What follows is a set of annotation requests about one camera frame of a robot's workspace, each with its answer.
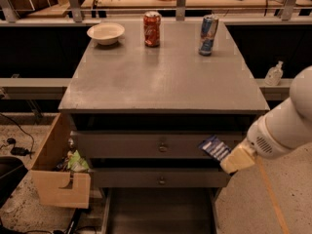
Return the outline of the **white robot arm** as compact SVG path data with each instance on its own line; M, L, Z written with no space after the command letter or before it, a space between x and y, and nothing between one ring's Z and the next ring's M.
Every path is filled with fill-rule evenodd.
M232 174L255 164L257 157L277 159L312 141L312 66L299 72L290 96L249 128L245 139L220 165Z

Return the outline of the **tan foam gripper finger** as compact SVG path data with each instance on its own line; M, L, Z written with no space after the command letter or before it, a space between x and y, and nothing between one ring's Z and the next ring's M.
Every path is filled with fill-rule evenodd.
M224 159L220 166L228 173L233 174L255 164L256 152L252 145L244 139Z

